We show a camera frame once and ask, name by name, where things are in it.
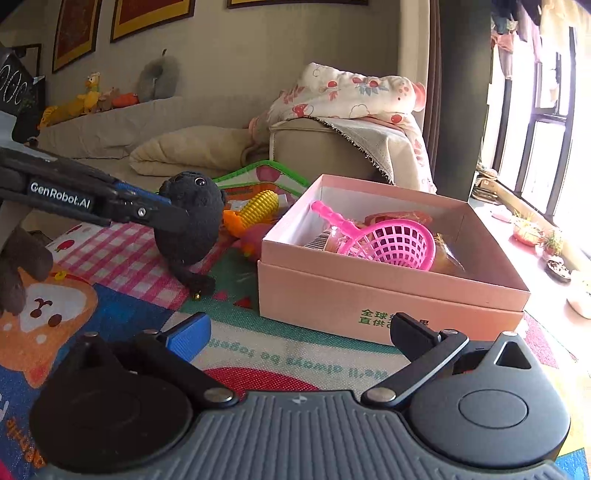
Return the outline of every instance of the toy corn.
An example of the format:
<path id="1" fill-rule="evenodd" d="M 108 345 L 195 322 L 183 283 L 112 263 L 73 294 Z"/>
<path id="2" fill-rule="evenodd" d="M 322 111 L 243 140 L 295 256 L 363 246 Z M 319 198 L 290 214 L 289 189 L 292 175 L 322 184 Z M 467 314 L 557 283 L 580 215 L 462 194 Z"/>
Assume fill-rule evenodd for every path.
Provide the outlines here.
<path id="1" fill-rule="evenodd" d="M 256 223 L 269 223 L 279 210 L 279 195 L 272 190 L 257 193 L 240 212 L 224 210 L 223 224 L 233 236 L 242 238 Z"/>

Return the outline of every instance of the brown plush toy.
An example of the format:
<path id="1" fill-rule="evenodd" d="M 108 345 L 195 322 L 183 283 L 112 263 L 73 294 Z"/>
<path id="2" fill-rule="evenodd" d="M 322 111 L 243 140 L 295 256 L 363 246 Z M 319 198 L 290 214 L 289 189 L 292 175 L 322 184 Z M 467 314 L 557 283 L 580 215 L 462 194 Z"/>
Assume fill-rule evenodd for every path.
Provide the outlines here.
<path id="1" fill-rule="evenodd" d="M 25 307 L 26 293 L 18 269 L 44 281 L 53 266 L 53 256 L 20 227 L 13 231 L 0 253 L 0 316 L 6 310 L 18 315 Z"/>
<path id="2" fill-rule="evenodd" d="M 113 99 L 120 95 L 118 88 L 112 88 L 99 97 L 98 111 L 108 112 L 113 109 Z"/>

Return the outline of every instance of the hanging clothes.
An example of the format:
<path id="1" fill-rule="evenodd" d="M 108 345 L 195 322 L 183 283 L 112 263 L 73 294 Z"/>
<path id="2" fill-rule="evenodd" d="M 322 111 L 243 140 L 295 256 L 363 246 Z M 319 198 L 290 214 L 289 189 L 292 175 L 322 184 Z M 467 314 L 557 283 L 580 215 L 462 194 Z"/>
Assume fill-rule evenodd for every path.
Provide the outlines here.
<path id="1" fill-rule="evenodd" d="M 539 27 L 542 20 L 542 0 L 521 0 L 521 5 L 531 18 L 531 21 Z"/>
<path id="2" fill-rule="evenodd" d="M 492 45 L 499 47 L 499 61 L 501 62 L 501 71 L 507 80 L 513 78 L 513 42 L 514 33 L 509 32 L 505 35 L 499 35 L 495 30 L 491 31 Z"/>
<path id="3" fill-rule="evenodd" d="M 517 0 L 491 0 L 491 18 L 497 33 L 509 33 L 511 21 L 517 20 L 517 12 Z"/>
<path id="4" fill-rule="evenodd" d="M 517 20 L 517 0 L 491 0 L 491 3 L 493 12 L 500 17 Z"/>
<path id="5" fill-rule="evenodd" d="M 591 0 L 577 0 L 577 3 L 591 14 Z"/>
<path id="6" fill-rule="evenodd" d="M 542 39 L 539 26 L 530 17 L 522 2 L 518 4 L 517 16 L 517 34 L 519 38 L 526 43 L 531 43 L 534 50 L 534 60 L 541 63 Z"/>
<path id="7" fill-rule="evenodd" d="M 569 27 L 577 36 L 577 55 L 591 56 L 591 14 L 574 0 L 542 0 L 540 34 L 561 55 L 570 55 Z"/>

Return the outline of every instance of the red painting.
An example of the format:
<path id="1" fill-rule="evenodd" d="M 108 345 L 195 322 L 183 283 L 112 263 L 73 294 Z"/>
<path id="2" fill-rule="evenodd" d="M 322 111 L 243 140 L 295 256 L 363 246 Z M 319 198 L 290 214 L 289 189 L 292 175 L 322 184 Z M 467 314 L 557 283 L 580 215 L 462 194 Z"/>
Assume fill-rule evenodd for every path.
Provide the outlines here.
<path id="1" fill-rule="evenodd" d="M 95 50 L 101 0 L 62 0 L 53 49 L 53 72 Z"/>
<path id="2" fill-rule="evenodd" d="M 196 0 L 117 0 L 111 42 L 157 25 L 192 17 Z"/>
<path id="3" fill-rule="evenodd" d="M 122 0 L 120 23 L 149 14 L 155 10 L 172 4 L 182 3 L 183 0 Z"/>

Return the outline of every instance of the cartoon dog print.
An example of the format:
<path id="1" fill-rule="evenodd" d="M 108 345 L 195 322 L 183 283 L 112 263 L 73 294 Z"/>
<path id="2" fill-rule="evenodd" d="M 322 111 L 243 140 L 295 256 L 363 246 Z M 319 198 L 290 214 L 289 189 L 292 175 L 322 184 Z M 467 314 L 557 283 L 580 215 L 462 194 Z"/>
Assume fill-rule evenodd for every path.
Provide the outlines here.
<path id="1" fill-rule="evenodd" d="M 0 365 L 23 372 L 33 388 L 51 371 L 57 351 L 90 319 L 98 298 L 92 286 L 54 266 L 39 283 L 20 270 L 27 292 L 18 316 L 0 317 Z"/>

